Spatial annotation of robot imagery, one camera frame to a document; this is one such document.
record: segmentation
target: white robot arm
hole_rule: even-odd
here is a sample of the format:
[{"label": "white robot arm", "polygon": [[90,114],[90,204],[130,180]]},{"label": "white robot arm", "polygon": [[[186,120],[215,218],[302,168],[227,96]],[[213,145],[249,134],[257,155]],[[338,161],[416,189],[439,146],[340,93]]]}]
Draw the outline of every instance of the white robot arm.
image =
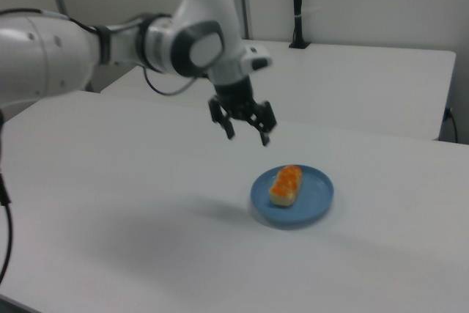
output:
[{"label": "white robot arm", "polygon": [[0,108],[82,89],[95,66],[129,62],[179,76],[207,74],[216,92],[212,119],[228,138],[233,118],[269,142],[276,119],[268,102],[254,101],[248,75],[272,60],[262,46],[243,44],[232,0],[182,0],[173,16],[146,14],[116,26],[37,12],[0,12]]}]

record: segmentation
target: black stand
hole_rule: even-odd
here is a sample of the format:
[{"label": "black stand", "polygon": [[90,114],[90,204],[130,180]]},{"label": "black stand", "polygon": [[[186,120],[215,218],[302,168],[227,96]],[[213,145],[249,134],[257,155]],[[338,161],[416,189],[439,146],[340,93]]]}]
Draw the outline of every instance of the black stand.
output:
[{"label": "black stand", "polygon": [[301,3],[302,0],[293,0],[293,7],[295,11],[295,30],[293,32],[292,44],[289,48],[304,49],[309,45],[303,39],[303,24],[301,22]]}]

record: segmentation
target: bread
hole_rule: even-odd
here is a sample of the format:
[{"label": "bread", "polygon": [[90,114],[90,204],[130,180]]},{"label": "bread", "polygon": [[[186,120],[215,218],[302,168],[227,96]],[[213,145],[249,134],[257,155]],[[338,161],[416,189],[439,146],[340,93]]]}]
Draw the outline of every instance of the bread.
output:
[{"label": "bread", "polygon": [[288,165],[277,173],[277,178],[269,190],[270,200],[275,205],[289,207],[300,192],[303,173],[299,166]]}]

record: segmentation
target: white tabletop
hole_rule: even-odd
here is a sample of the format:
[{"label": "white tabletop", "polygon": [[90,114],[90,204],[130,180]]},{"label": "white tabletop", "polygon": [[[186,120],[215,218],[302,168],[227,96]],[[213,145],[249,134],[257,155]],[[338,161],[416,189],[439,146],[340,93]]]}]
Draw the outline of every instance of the white tabletop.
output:
[{"label": "white tabletop", "polygon": [[[269,100],[277,118],[417,139],[440,133],[455,54],[398,48],[262,44],[273,66],[251,75],[257,100]],[[152,82],[172,91],[185,78],[150,73]],[[161,97],[146,84],[140,67],[102,91],[182,106],[207,106],[214,93],[207,80],[178,97]]]},{"label": "white tabletop", "polygon": [[[41,312],[465,312],[469,147],[86,92],[4,128],[15,245],[1,293]],[[263,171],[335,186],[309,227],[249,206]],[[0,231],[0,243],[5,241]]]}]

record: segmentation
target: blue plate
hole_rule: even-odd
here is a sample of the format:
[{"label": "blue plate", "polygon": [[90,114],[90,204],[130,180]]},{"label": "blue plate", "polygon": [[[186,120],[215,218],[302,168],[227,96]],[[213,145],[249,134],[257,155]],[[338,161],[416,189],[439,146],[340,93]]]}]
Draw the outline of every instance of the blue plate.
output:
[{"label": "blue plate", "polygon": [[318,219],[329,209],[334,195],[329,177],[310,166],[298,166],[303,171],[303,183],[295,203],[290,207],[274,205],[269,196],[269,188],[277,172],[285,166],[265,172],[252,185],[251,202],[268,221],[287,225],[306,223]]}]

